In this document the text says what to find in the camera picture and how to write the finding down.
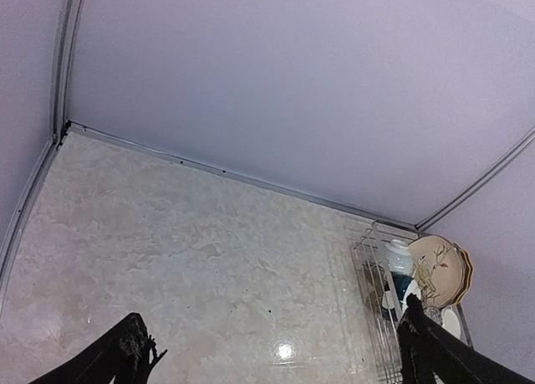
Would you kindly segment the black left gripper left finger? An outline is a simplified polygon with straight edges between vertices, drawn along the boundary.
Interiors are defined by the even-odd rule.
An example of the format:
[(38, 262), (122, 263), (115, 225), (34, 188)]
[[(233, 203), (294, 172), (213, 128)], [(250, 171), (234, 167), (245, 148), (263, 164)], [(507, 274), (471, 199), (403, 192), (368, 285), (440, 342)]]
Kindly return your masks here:
[(35, 383), (147, 383), (159, 352), (139, 313), (132, 312), (77, 356)]

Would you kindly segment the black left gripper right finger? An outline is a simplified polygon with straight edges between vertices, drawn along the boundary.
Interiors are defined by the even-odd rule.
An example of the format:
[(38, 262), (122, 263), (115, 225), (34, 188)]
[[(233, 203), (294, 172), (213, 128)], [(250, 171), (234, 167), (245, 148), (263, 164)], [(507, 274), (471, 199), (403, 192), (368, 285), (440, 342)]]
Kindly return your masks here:
[(427, 317), (411, 294), (397, 327), (404, 383), (530, 383), (458, 340)]

